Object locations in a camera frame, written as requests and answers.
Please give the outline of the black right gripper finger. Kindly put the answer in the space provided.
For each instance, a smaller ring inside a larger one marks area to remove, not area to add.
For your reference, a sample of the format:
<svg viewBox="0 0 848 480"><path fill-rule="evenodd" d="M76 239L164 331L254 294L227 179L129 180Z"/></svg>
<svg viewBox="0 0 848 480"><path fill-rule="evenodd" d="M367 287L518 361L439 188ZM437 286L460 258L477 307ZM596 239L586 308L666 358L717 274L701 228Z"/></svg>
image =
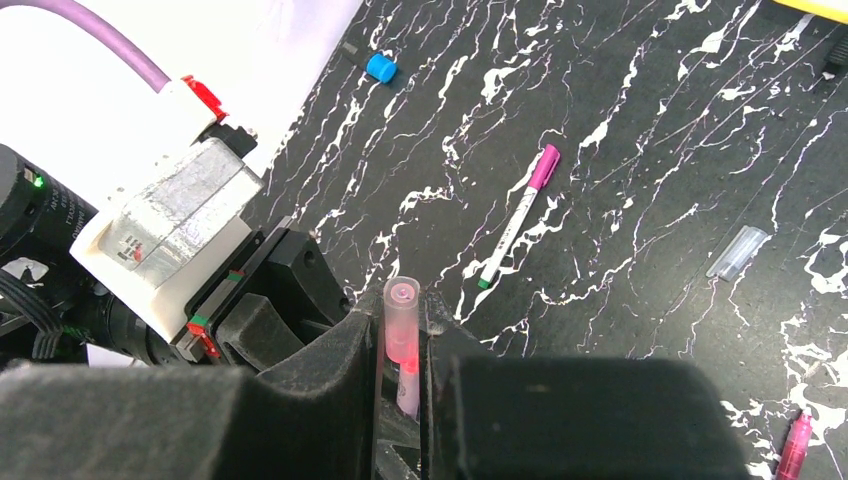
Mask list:
<svg viewBox="0 0 848 480"><path fill-rule="evenodd" d="M499 357L420 298L426 479L745 479L709 378L668 359Z"/></svg>

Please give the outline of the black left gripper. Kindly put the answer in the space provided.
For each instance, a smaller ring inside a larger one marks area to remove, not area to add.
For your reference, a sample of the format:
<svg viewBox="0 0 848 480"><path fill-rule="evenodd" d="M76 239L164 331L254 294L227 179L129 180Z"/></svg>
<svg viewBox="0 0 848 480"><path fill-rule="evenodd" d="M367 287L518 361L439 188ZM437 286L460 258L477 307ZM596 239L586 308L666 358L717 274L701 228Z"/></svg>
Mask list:
<svg viewBox="0 0 848 480"><path fill-rule="evenodd" d="M179 276L163 285L176 323L155 327L129 305L129 288L98 278L72 255L95 214L2 148L4 354L81 363L94 345L146 366L257 371L292 356L261 373L6 371L3 478L372 477L383 361L378 293L364 294L340 322L348 299L309 234L286 221L269 233L239 225L234 246L201 259L187 287Z"/></svg>

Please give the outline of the light pink pen cap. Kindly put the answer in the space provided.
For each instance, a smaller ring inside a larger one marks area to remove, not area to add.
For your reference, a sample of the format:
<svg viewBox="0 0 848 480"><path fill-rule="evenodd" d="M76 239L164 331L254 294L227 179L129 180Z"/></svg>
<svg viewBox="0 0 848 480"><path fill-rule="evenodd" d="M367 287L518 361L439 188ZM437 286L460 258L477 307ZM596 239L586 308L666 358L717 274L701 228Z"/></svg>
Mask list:
<svg viewBox="0 0 848 480"><path fill-rule="evenodd" d="M420 285L411 277L392 278L384 287L386 354L399 365L418 363L419 294Z"/></svg>

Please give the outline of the white marker pen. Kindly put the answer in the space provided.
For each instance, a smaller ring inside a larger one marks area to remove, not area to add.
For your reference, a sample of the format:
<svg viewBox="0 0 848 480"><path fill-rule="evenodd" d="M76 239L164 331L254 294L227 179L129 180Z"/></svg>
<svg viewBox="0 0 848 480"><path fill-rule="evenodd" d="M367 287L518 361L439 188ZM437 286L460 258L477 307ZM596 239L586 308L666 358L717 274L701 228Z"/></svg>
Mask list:
<svg viewBox="0 0 848 480"><path fill-rule="evenodd" d="M549 183L560 159L561 154L554 145L547 144L544 147L542 155L537 161L518 206L509 219L503 234L499 238L492 255L486 262L478 279L477 285L481 289L488 289L491 286L504 257L510 251L511 245L517 238L521 226L529 214L530 208L535 202L539 192Z"/></svg>

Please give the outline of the dark pink pen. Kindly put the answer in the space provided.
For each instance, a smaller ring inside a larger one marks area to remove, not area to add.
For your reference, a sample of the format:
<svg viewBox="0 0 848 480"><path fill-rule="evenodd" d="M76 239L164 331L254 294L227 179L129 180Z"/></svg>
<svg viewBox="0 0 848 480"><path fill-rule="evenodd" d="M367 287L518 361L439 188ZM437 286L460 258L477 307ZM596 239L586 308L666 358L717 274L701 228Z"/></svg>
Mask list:
<svg viewBox="0 0 848 480"><path fill-rule="evenodd" d="M811 412L804 409L792 424L774 474L775 480L798 480L800 478L813 433L812 421Z"/></svg>

